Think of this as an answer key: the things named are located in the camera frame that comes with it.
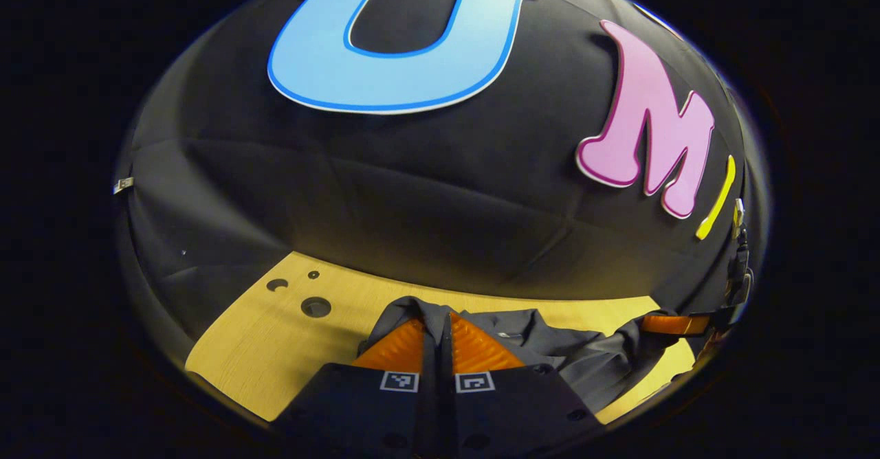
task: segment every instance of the pink letter m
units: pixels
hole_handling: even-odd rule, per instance
[[[635,157],[641,130],[648,122],[648,173],[645,194],[653,195],[684,159],[679,174],[663,191],[663,208],[685,219],[706,167],[714,118],[706,102],[692,91],[681,111],[660,58],[642,40],[622,27],[602,21],[617,43],[620,66],[617,90],[600,136],[587,137],[577,147],[576,161],[588,177],[625,188],[639,175]]]

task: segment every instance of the blue letter u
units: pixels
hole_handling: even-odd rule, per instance
[[[443,36],[414,52],[364,51],[351,29],[368,0],[306,0],[269,55],[272,85],[323,111],[430,111],[476,95],[501,73],[523,0],[458,0]]]

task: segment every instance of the black fabric dome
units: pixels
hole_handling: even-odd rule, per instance
[[[198,338],[292,250],[471,293],[650,294],[679,312],[722,302],[728,212],[705,240],[694,231],[728,155],[738,167],[723,209],[745,193],[757,214],[760,199],[748,198],[763,190],[753,182],[760,168],[747,168],[762,165],[753,130],[700,53],[631,1],[525,0],[506,67],[488,89],[402,115],[319,111],[273,88],[268,55],[303,1],[254,0],[202,34],[154,88],[123,150],[117,178],[135,177],[124,199],[138,264],[186,336]],[[424,48],[455,1],[370,0],[352,43]],[[685,220],[664,212],[659,194],[645,196],[644,171],[617,189],[575,165],[575,147],[606,123],[618,76],[601,20],[651,46],[679,107],[695,90],[713,111]]]

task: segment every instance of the black background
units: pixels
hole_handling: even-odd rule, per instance
[[[13,368],[6,456],[268,452],[187,391],[128,318],[107,192],[138,102],[244,1],[10,0],[4,261],[21,282],[9,284],[3,309]],[[870,148],[871,121],[856,109],[871,109],[859,101],[876,92],[871,1],[636,1],[767,106],[758,115],[778,128],[770,149],[780,224],[762,296],[707,372],[714,383],[656,427],[600,443],[600,453],[868,456],[876,419],[864,387],[880,371],[868,349],[873,327],[858,315],[874,313],[877,213],[860,164],[870,160],[856,151]]]

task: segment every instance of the gray cloth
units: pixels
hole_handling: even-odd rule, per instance
[[[380,315],[370,337],[358,347],[358,355],[378,340],[420,317],[437,344],[443,334],[446,315],[454,311],[406,296],[389,304]],[[482,328],[514,353],[526,365],[547,363],[559,371],[584,405],[596,413],[639,383],[660,361],[666,347],[678,337],[643,333],[644,315],[626,322],[606,337],[597,331],[576,331],[550,327],[537,309],[491,313],[461,312],[462,318]],[[675,315],[657,310],[646,315]]]

